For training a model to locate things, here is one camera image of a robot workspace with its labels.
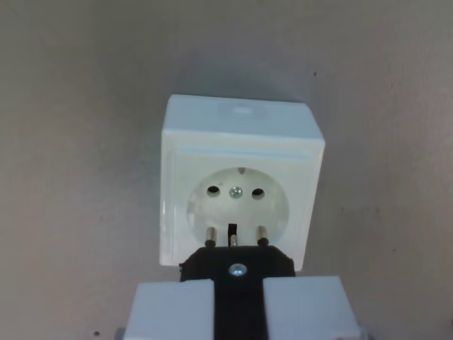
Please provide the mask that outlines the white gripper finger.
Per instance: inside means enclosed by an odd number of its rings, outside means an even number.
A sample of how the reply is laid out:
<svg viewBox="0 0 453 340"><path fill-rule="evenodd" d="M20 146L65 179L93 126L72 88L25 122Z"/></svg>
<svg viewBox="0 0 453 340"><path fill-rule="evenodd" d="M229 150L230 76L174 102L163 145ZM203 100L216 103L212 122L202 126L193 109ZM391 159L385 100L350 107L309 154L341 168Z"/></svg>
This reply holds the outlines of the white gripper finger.
<svg viewBox="0 0 453 340"><path fill-rule="evenodd" d="M269 339L359 339L360 328L337 276L263 280Z"/></svg>
<svg viewBox="0 0 453 340"><path fill-rule="evenodd" d="M140 283L125 339L213 339L214 282Z"/></svg>

